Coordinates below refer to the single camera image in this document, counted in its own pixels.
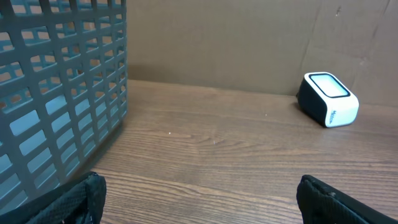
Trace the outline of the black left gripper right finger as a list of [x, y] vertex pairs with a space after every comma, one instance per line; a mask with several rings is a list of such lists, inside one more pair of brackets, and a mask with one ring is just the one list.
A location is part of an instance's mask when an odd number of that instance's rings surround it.
[[304, 224], [397, 224], [311, 175], [302, 176], [296, 199]]

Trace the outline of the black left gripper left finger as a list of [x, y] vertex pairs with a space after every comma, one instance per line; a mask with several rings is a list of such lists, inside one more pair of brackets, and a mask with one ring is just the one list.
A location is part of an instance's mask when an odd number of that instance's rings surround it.
[[88, 172], [1, 215], [1, 223], [100, 223], [105, 201], [106, 179]]

